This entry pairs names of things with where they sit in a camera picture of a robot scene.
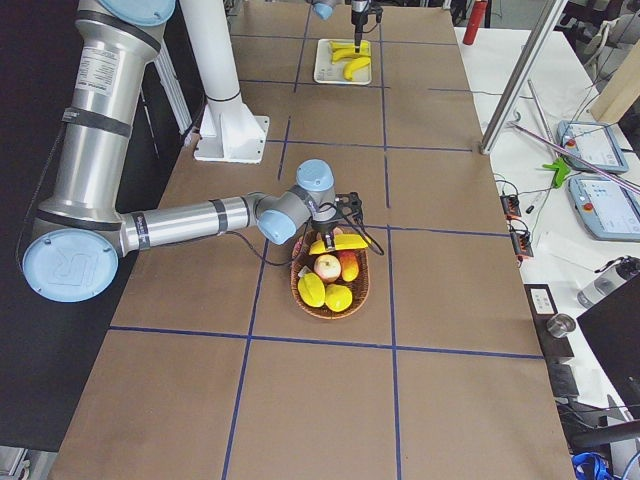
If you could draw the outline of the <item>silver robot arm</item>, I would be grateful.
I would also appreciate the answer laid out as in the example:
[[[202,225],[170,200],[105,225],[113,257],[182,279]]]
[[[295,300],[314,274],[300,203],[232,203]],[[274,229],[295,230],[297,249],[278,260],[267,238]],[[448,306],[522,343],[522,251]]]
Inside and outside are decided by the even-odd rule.
[[[309,1],[312,10],[323,20],[327,20],[334,12],[338,1],[333,0],[312,0]],[[372,8],[371,1],[353,0],[349,2],[351,6],[351,24],[354,27],[354,51],[361,50],[364,26],[368,22],[368,17]]]
[[[204,89],[202,161],[256,164],[269,121],[244,103],[225,9],[219,1],[82,1],[83,40],[71,104],[62,116],[52,195],[35,213],[20,266],[31,289],[56,302],[81,302],[113,282],[133,251],[255,227],[281,245],[303,225],[333,245],[339,213],[334,176],[304,161],[278,196],[253,192],[198,204],[123,213],[122,187],[142,176],[132,138],[143,78],[163,48],[167,22],[183,16]]]

